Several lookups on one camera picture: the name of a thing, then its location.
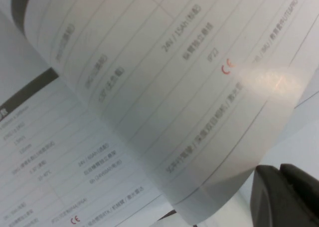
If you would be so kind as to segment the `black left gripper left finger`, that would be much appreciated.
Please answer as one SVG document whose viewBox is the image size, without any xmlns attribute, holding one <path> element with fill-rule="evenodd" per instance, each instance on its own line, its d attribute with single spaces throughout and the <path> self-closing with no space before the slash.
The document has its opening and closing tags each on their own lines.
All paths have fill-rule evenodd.
<svg viewBox="0 0 319 227">
<path fill-rule="evenodd" d="M 317 227 L 319 212 L 312 212 L 284 175 L 269 165 L 254 171 L 250 211 L 255 227 Z"/>
</svg>

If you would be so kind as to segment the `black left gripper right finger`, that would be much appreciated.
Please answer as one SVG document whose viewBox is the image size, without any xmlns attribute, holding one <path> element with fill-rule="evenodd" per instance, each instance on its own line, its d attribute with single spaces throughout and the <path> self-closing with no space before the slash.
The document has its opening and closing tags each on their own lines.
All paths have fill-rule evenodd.
<svg viewBox="0 0 319 227">
<path fill-rule="evenodd" d="M 281 164 L 280 172 L 312 212 L 319 211 L 319 181 L 292 164 Z"/>
</svg>

